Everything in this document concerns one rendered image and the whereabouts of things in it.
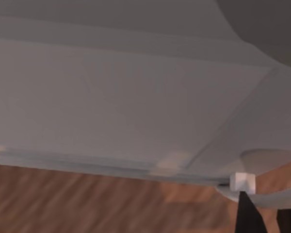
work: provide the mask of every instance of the brown floor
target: brown floor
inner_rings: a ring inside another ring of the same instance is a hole
[[[258,178],[259,193],[288,186],[291,164]],[[212,187],[0,166],[0,233],[231,233],[236,210]]]

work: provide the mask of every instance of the white block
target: white block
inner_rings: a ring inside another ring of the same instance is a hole
[[[256,176],[245,172],[235,172],[230,176],[229,187],[233,192],[245,191],[247,194],[255,194]]]

